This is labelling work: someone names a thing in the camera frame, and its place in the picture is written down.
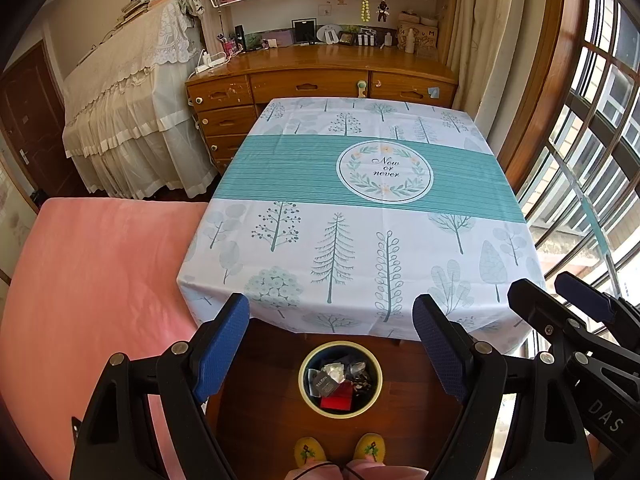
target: yellow slipper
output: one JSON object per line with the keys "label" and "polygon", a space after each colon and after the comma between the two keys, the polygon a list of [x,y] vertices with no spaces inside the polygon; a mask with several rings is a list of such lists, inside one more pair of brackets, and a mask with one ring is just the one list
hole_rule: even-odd
{"label": "yellow slipper", "polygon": [[353,459],[367,459],[374,462],[385,461],[385,439],[377,433],[366,433],[360,437],[353,452]]}
{"label": "yellow slipper", "polygon": [[293,455],[296,459],[298,468],[303,467],[308,460],[315,462],[325,462],[326,455],[320,443],[311,436],[299,438],[293,447]]}

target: white bottle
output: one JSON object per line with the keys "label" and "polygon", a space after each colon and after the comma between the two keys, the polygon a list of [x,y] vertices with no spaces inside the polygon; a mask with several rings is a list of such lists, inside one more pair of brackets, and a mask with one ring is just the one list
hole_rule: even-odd
{"label": "white bottle", "polygon": [[404,48],[404,51],[407,54],[413,54],[414,53],[414,46],[415,46],[414,30],[412,28],[410,28],[409,29],[409,34],[406,37],[406,46]]}

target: door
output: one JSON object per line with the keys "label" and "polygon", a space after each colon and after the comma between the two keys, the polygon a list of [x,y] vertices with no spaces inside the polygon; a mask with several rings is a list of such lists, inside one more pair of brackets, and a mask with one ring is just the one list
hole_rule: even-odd
{"label": "door", "polygon": [[37,43],[0,76],[0,120],[18,164],[49,196],[85,196],[62,144],[65,109]]}

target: pink bed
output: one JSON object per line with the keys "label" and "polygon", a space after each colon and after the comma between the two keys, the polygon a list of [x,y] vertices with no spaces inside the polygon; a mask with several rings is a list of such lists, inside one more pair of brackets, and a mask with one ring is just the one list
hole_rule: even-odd
{"label": "pink bed", "polygon": [[[131,359],[190,339],[176,276],[206,203],[48,200],[15,269],[0,326],[0,392],[54,480],[68,479],[82,419],[111,354]],[[184,478],[152,398],[171,478]]]}

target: window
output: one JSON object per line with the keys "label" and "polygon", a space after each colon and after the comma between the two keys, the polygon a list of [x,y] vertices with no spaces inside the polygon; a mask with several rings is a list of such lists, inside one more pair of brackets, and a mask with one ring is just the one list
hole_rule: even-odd
{"label": "window", "polygon": [[[589,0],[584,42],[564,107],[518,200],[547,290],[568,270],[640,303],[640,33],[617,0]],[[532,336],[530,354],[546,342]]]}

